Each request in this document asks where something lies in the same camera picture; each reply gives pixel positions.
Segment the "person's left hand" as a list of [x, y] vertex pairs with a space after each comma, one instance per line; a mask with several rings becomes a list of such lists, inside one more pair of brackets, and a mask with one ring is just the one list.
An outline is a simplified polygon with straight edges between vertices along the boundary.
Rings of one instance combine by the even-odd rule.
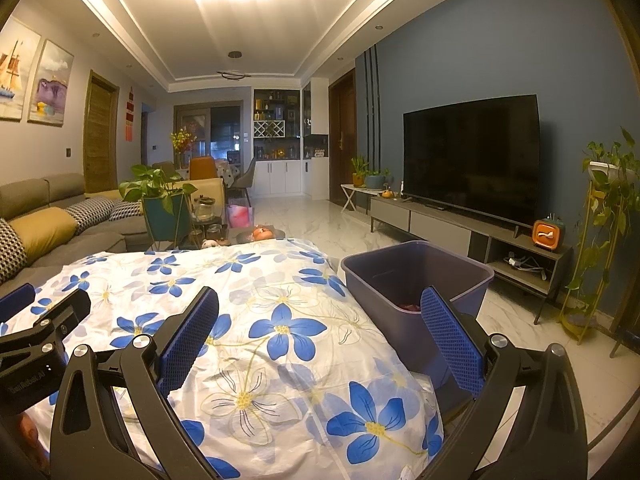
[[49, 455], [39, 441], [38, 429], [26, 413], [18, 416], [18, 432], [23, 439], [25, 453], [37, 464], [49, 463]]

